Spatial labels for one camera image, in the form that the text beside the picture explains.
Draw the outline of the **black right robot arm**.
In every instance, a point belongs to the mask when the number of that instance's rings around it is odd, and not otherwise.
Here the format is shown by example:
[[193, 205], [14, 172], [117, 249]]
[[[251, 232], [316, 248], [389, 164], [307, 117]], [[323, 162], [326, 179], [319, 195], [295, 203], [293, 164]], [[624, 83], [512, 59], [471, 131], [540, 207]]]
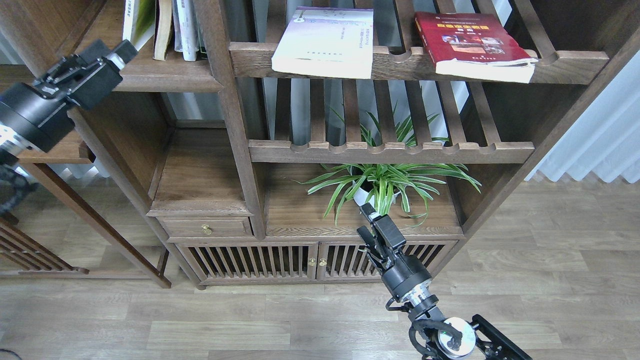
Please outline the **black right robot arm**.
[[389, 312], [404, 312], [410, 319], [410, 342], [424, 360], [464, 360], [480, 349], [487, 360], [528, 360], [530, 356], [476, 314], [471, 322], [445, 317], [437, 307], [438, 297], [429, 290], [432, 276], [414, 255], [403, 251], [406, 239], [387, 215], [370, 203], [360, 208], [370, 227], [360, 227], [366, 255], [391, 294]]

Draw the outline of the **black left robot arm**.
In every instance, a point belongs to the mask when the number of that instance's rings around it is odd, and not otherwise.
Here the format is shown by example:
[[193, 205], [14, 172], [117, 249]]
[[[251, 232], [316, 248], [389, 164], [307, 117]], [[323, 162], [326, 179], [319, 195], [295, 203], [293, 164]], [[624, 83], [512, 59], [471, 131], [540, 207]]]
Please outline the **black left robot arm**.
[[14, 171], [25, 150], [50, 152], [74, 129], [68, 111], [93, 109], [122, 82], [121, 70], [138, 54], [124, 39], [108, 48], [97, 39], [79, 54], [60, 59], [32, 84], [16, 83], [1, 94], [1, 180], [13, 196], [1, 205], [4, 214], [18, 205], [34, 185]]

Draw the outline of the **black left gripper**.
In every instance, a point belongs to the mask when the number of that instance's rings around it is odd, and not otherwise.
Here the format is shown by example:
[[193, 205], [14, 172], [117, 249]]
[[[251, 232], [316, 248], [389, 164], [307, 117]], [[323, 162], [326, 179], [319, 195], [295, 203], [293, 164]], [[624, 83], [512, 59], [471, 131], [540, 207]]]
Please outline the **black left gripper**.
[[67, 112], [90, 110], [122, 81], [120, 71], [138, 54], [124, 39], [114, 49], [96, 39], [80, 54], [62, 58], [33, 84], [16, 83], [1, 94], [1, 125], [23, 144], [49, 152], [74, 129]]

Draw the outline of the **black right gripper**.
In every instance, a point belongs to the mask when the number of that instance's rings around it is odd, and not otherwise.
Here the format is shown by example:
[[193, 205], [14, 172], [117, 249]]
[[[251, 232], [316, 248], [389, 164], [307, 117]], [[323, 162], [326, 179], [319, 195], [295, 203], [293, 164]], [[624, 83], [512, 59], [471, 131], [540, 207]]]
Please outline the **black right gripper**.
[[406, 239], [391, 217], [379, 214], [370, 203], [364, 203], [359, 210], [371, 228], [362, 226], [356, 231], [393, 300], [422, 302], [432, 296], [428, 289], [432, 276], [416, 256], [403, 252]]

